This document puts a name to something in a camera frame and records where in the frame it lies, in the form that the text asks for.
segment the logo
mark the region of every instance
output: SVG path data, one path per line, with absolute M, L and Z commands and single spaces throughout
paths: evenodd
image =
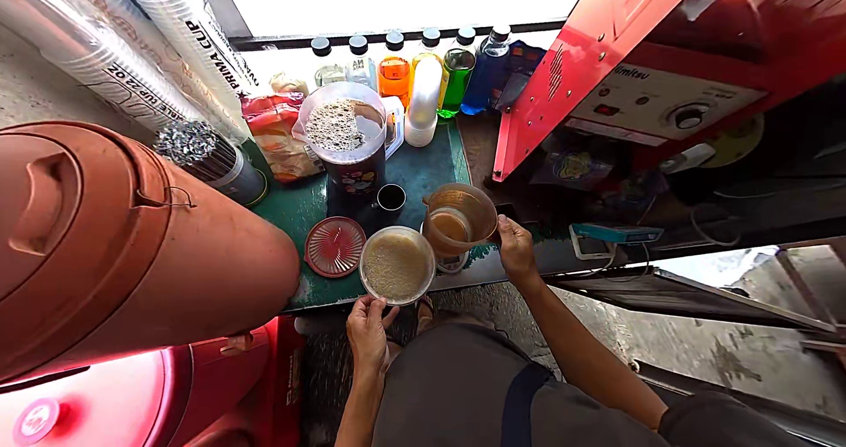
M 27 412 L 24 421 L 20 424 L 20 432 L 27 437 L 36 434 L 47 425 L 49 417 L 49 407 L 36 406 L 33 410 Z
M 618 75 L 624 75 L 625 77 L 631 78 L 640 78 L 641 80 L 646 80 L 649 78 L 649 74 L 646 72 L 640 72 L 637 68 L 634 67 L 627 67 L 625 65 L 618 65 L 614 68 L 614 73 Z

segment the person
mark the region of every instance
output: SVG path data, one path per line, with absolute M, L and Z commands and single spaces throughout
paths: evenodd
M 365 296 L 347 320 L 353 383 L 336 447 L 802 445 L 726 395 L 671 408 L 597 341 L 544 281 L 531 234 L 499 216 L 500 258 L 566 382 L 472 317 L 418 308 L 418 334 L 392 360 L 385 300 Z

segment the hand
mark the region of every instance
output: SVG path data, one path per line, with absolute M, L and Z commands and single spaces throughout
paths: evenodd
M 500 214 L 497 218 L 497 231 L 502 239 L 499 259 L 508 279 L 520 289 L 538 276 L 534 263 L 531 234 L 508 217 Z
M 347 317 L 347 337 L 353 349 L 354 373 L 384 374 L 387 369 L 387 342 L 385 328 L 391 326 L 399 313 L 395 306 L 382 319 L 384 298 L 367 294 L 353 305 Z

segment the fingers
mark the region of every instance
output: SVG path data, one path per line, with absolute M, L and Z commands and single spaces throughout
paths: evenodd
M 511 247 L 517 243 L 512 224 L 516 223 L 504 215 L 500 214 L 497 216 L 497 231 L 499 232 L 499 237 L 502 239 L 503 247 Z
M 506 218 L 508 219 L 508 223 L 511 225 L 511 230 L 513 231 L 514 235 L 516 235 L 517 237 L 525 237 L 527 235 L 531 236 L 531 233 L 525 228 L 523 228 L 523 226 L 518 223 L 515 223 L 512 219 L 508 217 Z
M 382 310 L 385 309 L 386 301 L 384 298 L 378 298 L 371 302 L 370 310 L 367 311 L 367 323 L 375 324 L 382 322 Z
M 371 294 L 366 294 L 355 301 L 352 312 L 349 312 L 350 317 L 367 317 L 367 307 L 375 300 Z
M 399 307 L 395 306 L 394 308 L 391 309 L 390 312 L 387 313 L 387 316 L 382 319 L 382 326 L 384 326 L 386 328 L 391 326 L 391 323 L 393 323 L 393 320 L 397 317 L 398 314 L 399 314 Z

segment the gray shirt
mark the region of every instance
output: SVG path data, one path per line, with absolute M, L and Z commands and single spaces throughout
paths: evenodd
M 446 323 L 421 333 L 387 371 L 373 445 L 500 445 L 506 393 L 530 362 L 516 345 L 481 326 Z M 666 447 L 669 443 L 680 447 L 802 445 L 724 395 L 696 395 L 674 405 L 661 420 L 658 434 L 554 378 L 531 401 L 534 447 Z

